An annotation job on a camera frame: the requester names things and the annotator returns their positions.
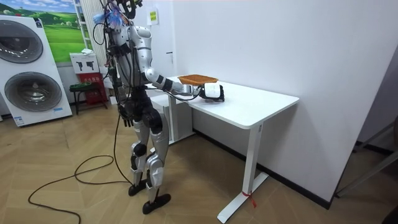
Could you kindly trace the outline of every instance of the white washing machine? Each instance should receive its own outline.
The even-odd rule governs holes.
[[[0,15],[0,91],[18,126],[72,115],[39,20]]]

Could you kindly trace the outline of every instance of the red tag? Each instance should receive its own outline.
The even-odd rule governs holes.
[[[246,193],[242,192],[242,194],[243,194],[245,197],[249,197],[249,198],[250,198],[251,203],[253,204],[253,207],[254,207],[254,208],[257,207],[257,204],[256,204],[256,202],[254,201],[254,199],[253,199],[253,197],[252,197],[252,195],[251,195],[252,192],[250,192],[250,194],[246,194]]]

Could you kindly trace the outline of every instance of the green poster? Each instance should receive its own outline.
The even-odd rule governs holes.
[[[40,18],[55,62],[85,48],[73,0],[0,0],[0,14]]]

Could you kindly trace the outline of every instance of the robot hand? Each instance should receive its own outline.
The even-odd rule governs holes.
[[[199,96],[206,100],[225,101],[223,86],[217,83],[202,85]]]

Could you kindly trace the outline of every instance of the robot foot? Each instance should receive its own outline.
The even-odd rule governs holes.
[[[146,183],[147,180],[140,180],[139,184],[137,186],[130,186],[129,187],[129,196],[134,196],[141,190],[144,190],[146,188]]]
[[[167,204],[172,199],[172,196],[169,194],[164,194],[156,197],[154,203],[146,202],[142,207],[142,212],[144,215],[151,213],[156,208],[160,208],[161,206]]]

